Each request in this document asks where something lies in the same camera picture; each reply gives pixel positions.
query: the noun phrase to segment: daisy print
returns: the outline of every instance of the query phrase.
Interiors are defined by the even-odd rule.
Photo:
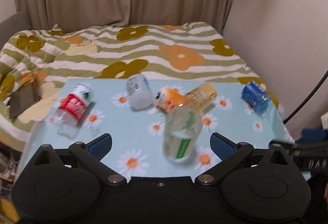
[[[294,144],[294,143],[295,143],[295,140],[294,140],[294,138],[290,135],[290,133],[288,132],[286,126],[284,127],[284,131],[285,131],[285,140],[286,140],[288,143],[292,143],[292,144]]]
[[[59,108],[59,105],[65,100],[66,97],[58,97],[54,104],[52,105],[53,108]]]
[[[200,173],[203,173],[218,163],[218,157],[209,147],[201,146],[196,149],[196,162],[194,170],[199,170]]]
[[[254,121],[253,128],[256,132],[262,132],[263,131],[263,126],[259,121]]]
[[[47,119],[46,119],[46,122],[47,122],[47,125],[48,126],[52,126],[54,124],[56,120],[56,117],[54,115],[50,115]]]
[[[102,119],[105,117],[100,110],[91,110],[87,118],[84,120],[83,126],[95,127],[102,123]]]
[[[164,123],[153,122],[151,125],[148,126],[148,132],[153,136],[163,135],[163,131],[164,131]]]
[[[246,104],[245,112],[247,115],[252,115],[253,113],[253,106],[250,104]]]
[[[223,95],[220,95],[214,101],[215,105],[219,109],[229,110],[232,109],[232,103],[229,98],[225,98]]]
[[[126,178],[132,176],[143,176],[146,174],[146,168],[149,167],[149,163],[146,163],[144,160],[147,158],[147,155],[141,155],[141,150],[136,151],[127,151],[120,156],[120,159],[117,161],[118,168],[121,169],[119,173]]]
[[[179,94],[181,95],[184,95],[185,94],[185,91],[183,90],[183,87],[180,86],[180,85],[170,85],[169,86],[172,90],[178,92]]]
[[[159,112],[159,106],[153,106],[150,110],[147,111],[147,114],[153,115],[156,112]]]
[[[218,123],[216,122],[218,119],[213,117],[212,114],[206,113],[203,116],[203,129],[206,131],[212,131],[215,127],[217,127]]]
[[[112,100],[114,100],[112,103],[119,108],[124,108],[129,106],[127,92],[118,93],[112,96]]]

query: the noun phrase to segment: bed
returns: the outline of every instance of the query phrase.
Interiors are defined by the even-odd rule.
[[[255,80],[266,89],[205,22],[92,26],[73,33],[58,25],[52,30],[26,30],[13,35],[0,53],[0,141],[22,150],[35,123],[62,99],[58,94],[68,79],[128,78],[139,72],[148,79],[236,84]],[[40,101],[10,120],[8,96],[33,79]],[[267,92],[277,107],[278,101]]]

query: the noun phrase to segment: table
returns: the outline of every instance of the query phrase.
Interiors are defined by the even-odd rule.
[[[192,158],[181,164],[170,163],[162,153],[164,114],[153,106],[141,111],[131,110],[124,79],[90,79],[86,84],[94,92],[94,103],[80,123],[77,137],[71,140],[57,134],[54,112],[60,99],[74,85],[85,81],[86,79],[70,79],[65,84],[47,117],[33,129],[21,158],[19,172],[42,144],[51,144],[53,148],[67,148],[75,141],[87,143],[107,132],[112,136],[113,146],[101,162],[125,176],[128,181],[132,176],[191,176],[194,180],[220,162],[210,149],[212,132],[219,132],[236,143],[249,142],[255,148],[267,148],[274,138],[289,138],[273,103],[270,102],[265,114],[258,116],[240,97],[244,85],[212,83],[218,92],[218,98],[202,117],[203,130]],[[154,96],[165,85],[184,94],[201,84],[195,81],[149,82]]]

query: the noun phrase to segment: blue gripper pad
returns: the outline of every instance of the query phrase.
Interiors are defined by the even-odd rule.
[[[112,137],[109,133],[104,133],[95,140],[85,145],[88,154],[101,160],[112,148]]]
[[[212,133],[210,137],[210,146],[212,151],[221,160],[226,159],[238,149],[237,144],[217,132]]]

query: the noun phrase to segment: blue can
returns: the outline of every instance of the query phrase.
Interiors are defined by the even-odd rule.
[[[241,97],[253,107],[256,114],[262,114],[271,101],[271,97],[255,81],[250,81],[244,87]]]

